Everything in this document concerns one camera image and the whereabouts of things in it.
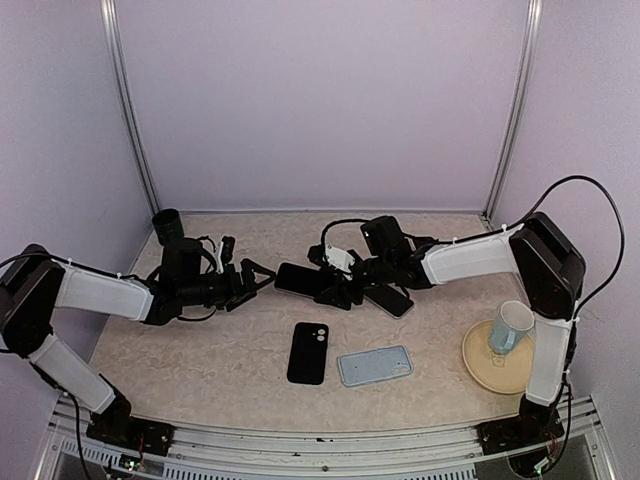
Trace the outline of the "black phone case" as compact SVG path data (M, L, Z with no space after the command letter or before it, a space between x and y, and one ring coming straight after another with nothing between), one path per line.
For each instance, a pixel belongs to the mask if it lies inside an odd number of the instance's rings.
M324 381L329 327L299 322L294 327L287 380L294 384L321 385Z

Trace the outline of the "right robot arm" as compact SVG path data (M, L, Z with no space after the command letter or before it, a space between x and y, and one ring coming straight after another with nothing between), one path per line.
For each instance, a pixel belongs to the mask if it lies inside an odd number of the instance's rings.
M360 303L365 290L393 284L411 290L498 273L518 275L534 317L532 371L519 413L509 430L523 444L535 442L553 419L576 349L577 310L586 263L568 238L542 212L494 232L439 240L403 232L384 215L359 220L367 259L322 240L309 248L309 261L335 277L318 303L344 310Z

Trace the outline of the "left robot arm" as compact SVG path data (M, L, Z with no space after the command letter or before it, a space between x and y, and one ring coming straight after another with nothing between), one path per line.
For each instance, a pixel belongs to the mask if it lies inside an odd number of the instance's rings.
M89 410L90 436L133 443L140 424L130 401L59 332L61 315L69 310L161 327L186 322L187 309L202 307L207 312L198 319L204 322L240 307L274 281L275 272L253 260L233 263L233 237L223 237L216 251L204 242L198 237L166 244L146 277L103 271L40 244L27 245L1 263L1 339L7 352Z

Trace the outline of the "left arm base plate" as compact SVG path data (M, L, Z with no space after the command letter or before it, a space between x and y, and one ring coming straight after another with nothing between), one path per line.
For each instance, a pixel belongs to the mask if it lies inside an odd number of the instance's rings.
M86 435L109 445L166 457L174 432L175 427L171 424L132 417L120 429L92 422L87 427Z

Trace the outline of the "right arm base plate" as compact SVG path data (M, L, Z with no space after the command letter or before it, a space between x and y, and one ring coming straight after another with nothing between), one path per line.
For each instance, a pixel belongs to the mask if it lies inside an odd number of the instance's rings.
M541 426L536 420L520 417L482 422L476 426L476 431L484 455L536 445L565 434L559 419L552 419L546 426Z

